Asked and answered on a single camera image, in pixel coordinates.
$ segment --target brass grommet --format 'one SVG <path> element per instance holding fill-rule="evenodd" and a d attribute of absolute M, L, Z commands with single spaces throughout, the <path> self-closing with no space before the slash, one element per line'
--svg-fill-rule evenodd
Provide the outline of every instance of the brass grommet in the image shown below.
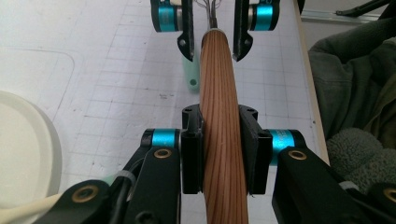
<path fill-rule="evenodd" d="M 96 197 L 99 192 L 99 188 L 95 185 L 87 185 L 73 193 L 72 200 L 75 203 L 85 203 Z"/>
<path fill-rule="evenodd" d="M 384 194 L 389 200 L 396 203 L 396 189 L 384 189 Z"/>
<path fill-rule="evenodd" d="M 172 155 L 172 151 L 166 148 L 158 149 L 154 152 L 154 156 L 158 159 L 165 159 Z"/>
<path fill-rule="evenodd" d="M 292 150 L 289 151 L 289 156 L 291 156 L 292 158 L 294 158 L 297 161 L 304 161 L 306 160 L 306 155 L 305 153 L 303 153 L 302 151 L 299 150 Z"/>

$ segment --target wood grain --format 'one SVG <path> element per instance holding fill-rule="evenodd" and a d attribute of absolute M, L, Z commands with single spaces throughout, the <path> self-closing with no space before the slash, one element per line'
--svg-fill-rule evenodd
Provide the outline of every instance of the wood grain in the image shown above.
<path fill-rule="evenodd" d="M 203 38 L 200 109 L 205 121 L 207 223 L 248 223 L 233 62 L 227 37 L 220 30 L 211 30 Z"/>

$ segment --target white plate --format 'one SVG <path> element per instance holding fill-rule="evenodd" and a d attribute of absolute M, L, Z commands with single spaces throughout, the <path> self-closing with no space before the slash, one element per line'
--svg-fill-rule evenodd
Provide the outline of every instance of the white plate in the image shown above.
<path fill-rule="evenodd" d="M 0 91 L 0 207 L 12 208 L 58 192 L 61 145 L 35 105 Z"/>

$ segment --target wooden dowel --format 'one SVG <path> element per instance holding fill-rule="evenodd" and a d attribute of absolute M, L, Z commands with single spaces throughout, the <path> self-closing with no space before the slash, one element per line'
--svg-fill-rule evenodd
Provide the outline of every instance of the wooden dowel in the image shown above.
<path fill-rule="evenodd" d="M 207 223 L 246 224 L 247 185 L 231 52 L 221 30 L 206 33 L 202 43 L 200 109 L 205 121 Z"/>

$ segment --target white cutting mat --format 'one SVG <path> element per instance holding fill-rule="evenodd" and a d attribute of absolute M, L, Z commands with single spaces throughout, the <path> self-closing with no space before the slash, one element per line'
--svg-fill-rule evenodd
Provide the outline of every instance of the white cutting mat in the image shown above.
<path fill-rule="evenodd" d="M 218 9 L 233 44 L 233 1 Z M 37 104 L 61 138 L 61 191 L 113 175 L 147 128 L 181 128 L 181 109 L 197 104 L 177 48 L 180 33 L 155 33 L 149 0 L 0 2 L 0 90 Z M 206 30 L 194 4 L 196 46 Z M 259 111 L 263 128 L 298 129 L 319 153 L 292 0 L 281 0 L 273 32 L 251 33 L 254 45 L 233 63 L 239 104 Z M 249 197 L 250 223 L 276 223 L 268 194 Z M 182 223 L 205 223 L 204 197 L 182 196 Z"/>

